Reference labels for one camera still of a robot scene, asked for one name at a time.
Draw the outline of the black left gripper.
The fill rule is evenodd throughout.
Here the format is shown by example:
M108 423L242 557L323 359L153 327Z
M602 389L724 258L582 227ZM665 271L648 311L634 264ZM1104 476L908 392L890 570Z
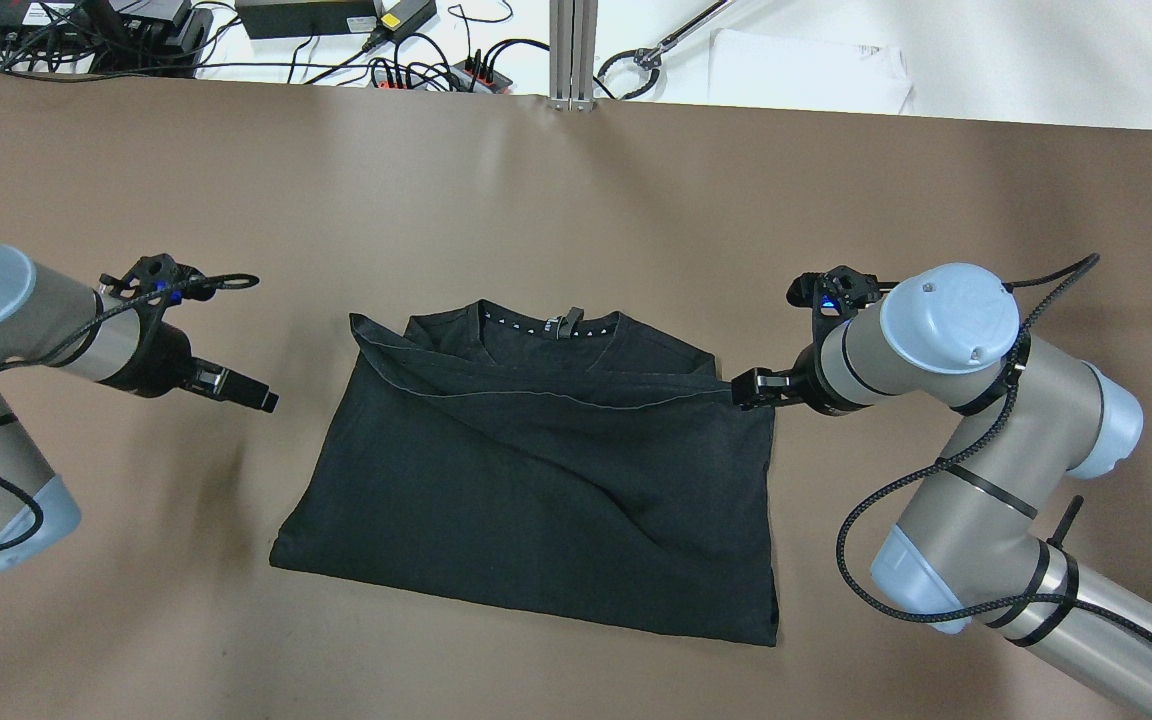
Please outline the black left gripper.
M138 397L160 397L172 389L185 389L212 400L223 400L227 369L192 354L183 331L165 323L169 306L184 300L206 302L219 290L234 287L223 276L211 276L175 262L169 255L143 256L120 276L100 275L101 291L131 306L126 314L137 320L132 350L127 363L103 386ZM227 402L274 414L279 396L270 386L247 376L227 377Z

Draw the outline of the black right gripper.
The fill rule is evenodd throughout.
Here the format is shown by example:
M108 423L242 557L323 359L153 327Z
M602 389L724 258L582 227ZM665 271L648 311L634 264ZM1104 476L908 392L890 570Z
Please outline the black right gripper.
M786 301L791 306L812 311L812 343L799 353L788 370L772 372L755 366L733 378L733 404L740 409L805 404L829 416L855 414L867 407L841 395L827 381L823 361L826 341L833 331L844 327L861 310L877 304L896 286L846 265L828 272L801 274L788 287Z

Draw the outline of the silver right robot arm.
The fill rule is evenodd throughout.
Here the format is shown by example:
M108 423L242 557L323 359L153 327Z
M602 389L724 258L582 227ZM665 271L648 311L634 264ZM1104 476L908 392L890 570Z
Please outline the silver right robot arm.
M732 382L733 404L842 416L924 393L958 415L940 455L877 488L838 529L838 574L884 615L956 634L980 619L1016 647L1152 717L1152 602L1064 546L1082 500L1049 537L1033 521L1064 478L1096 479L1132 455L1137 397L1033 331L1097 263L1043 275L1028 314L1020 282L950 263L882 282L838 266L786 297L812 311L812 342L782 372Z

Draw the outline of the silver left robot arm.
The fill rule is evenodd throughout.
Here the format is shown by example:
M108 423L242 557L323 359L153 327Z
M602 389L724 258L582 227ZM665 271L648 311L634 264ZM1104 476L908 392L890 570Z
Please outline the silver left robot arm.
M183 389L270 414L278 397L266 384L200 359L164 319L169 306L256 283L251 274L206 275L159 253L90 288L0 243L0 376L47 366L137 397ZM0 573L79 524L65 479L0 392Z

